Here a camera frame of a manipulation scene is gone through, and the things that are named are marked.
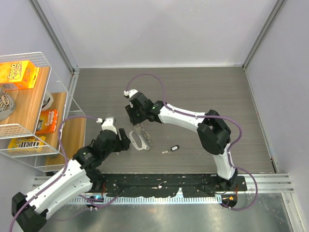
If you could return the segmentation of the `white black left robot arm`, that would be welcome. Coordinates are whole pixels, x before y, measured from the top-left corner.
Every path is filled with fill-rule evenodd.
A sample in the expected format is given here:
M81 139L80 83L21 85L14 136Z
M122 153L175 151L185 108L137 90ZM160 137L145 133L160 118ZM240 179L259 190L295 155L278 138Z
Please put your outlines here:
M113 152L130 146L125 130L103 130L91 144L80 148L67 164L39 187L12 198L13 223L24 232L38 232L59 208L72 198L103 188L104 177L98 166Z

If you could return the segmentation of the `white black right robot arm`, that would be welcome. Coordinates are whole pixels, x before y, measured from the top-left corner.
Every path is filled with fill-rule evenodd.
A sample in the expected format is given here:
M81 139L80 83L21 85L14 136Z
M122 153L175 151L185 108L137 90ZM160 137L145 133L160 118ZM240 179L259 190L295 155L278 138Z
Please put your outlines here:
M196 132L204 150L213 155L220 188L223 190L235 188L238 170L232 164L229 152L231 130L216 111L191 112L163 101L152 102L135 89L125 90L124 97L129 99L129 105L125 109L133 125L148 120Z

